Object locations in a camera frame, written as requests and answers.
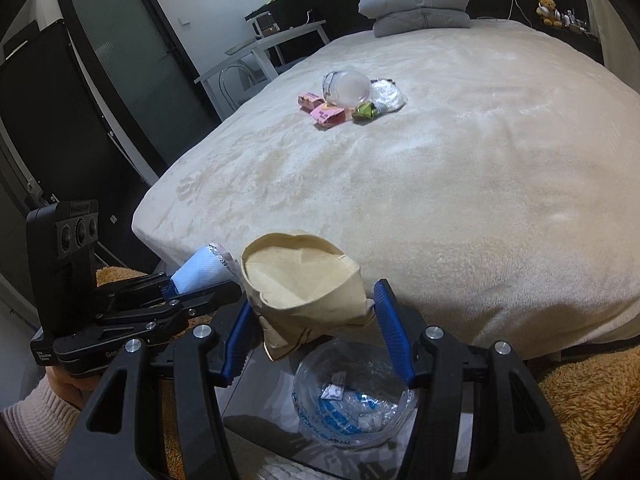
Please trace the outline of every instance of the door frame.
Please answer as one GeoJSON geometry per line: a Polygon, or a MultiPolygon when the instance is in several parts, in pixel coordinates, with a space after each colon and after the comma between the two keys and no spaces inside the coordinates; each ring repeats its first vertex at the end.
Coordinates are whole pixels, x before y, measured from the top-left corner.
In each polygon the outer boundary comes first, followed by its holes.
{"type": "MultiPolygon", "coordinates": [[[[129,136],[135,147],[140,151],[140,154],[148,162],[151,168],[158,176],[162,175],[168,169],[167,163],[162,159],[158,151],[156,151],[155,147],[145,135],[126,104],[124,104],[124,101],[111,82],[111,79],[107,75],[104,67],[94,52],[84,28],[82,28],[82,24],[78,18],[78,14],[76,13],[73,1],[58,0],[58,3],[60,5],[62,17],[65,20],[66,27],[74,45],[76,46],[78,54],[82,59],[82,63],[100,92],[100,95],[104,98],[109,110],[116,117],[127,136],[129,136]]],[[[189,58],[187,51],[178,39],[178,36],[171,26],[167,16],[164,14],[160,3],[158,0],[142,0],[142,3],[156,25],[156,29],[162,36],[162,39],[167,46],[167,52],[173,54],[181,70],[184,72],[185,77],[190,83],[193,82],[194,79],[199,76],[199,72],[191,62],[191,58],[189,58]]],[[[202,84],[192,84],[194,85],[194,91],[205,107],[205,110],[213,118],[222,122],[202,84]]]]}

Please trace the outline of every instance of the white sticker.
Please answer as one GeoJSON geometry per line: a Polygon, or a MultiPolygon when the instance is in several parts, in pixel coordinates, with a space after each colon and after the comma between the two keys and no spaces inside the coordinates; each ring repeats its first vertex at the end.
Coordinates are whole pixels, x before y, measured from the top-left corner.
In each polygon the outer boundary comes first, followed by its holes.
{"type": "Polygon", "coordinates": [[[331,383],[322,391],[321,399],[342,400],[347,372],[336,372],[331,376],[331,383]]]}

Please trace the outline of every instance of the human hand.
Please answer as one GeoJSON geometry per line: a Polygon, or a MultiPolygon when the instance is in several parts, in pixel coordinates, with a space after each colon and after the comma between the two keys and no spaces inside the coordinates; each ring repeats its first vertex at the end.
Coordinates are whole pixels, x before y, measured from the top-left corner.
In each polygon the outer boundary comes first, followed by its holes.
{"type": "Polygon", "coordinates": [[[92,392],[100,382],[100,376],[76,379],[65,372],[60,366],[47,366],[47,380],[51,390],[61,399],[82,410],[84,399],[82,392],[92,392]]]}

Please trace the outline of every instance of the bed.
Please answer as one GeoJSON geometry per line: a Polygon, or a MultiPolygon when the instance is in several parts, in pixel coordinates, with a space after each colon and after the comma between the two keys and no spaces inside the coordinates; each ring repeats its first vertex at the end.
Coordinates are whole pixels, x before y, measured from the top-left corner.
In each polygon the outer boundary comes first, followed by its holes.
{"type": "Polygon", "coordinates": [[[333,41],[271,82],[162,176],[133,231],[180,264],[267,232],[340,247],[369,289],[462,341],[530,358],[640,333],[640,95],[569,45],[472,20],[333,41]],[[351,67],[408,104],[330,130],[296,97],[351,67]]]}

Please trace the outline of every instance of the black cabinet door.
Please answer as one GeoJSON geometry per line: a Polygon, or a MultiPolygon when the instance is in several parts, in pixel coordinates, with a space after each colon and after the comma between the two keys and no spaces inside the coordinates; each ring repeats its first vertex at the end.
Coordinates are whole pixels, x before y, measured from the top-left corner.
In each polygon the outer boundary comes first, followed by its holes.
{"type": "Polygon", "coordinates": [[[100,243],[127,266],[152,272],[158,257],[131,231],[148,185],[109,138],[62,20],[0,66],[0,118],[44,196],[97,199],[100,243]]]}

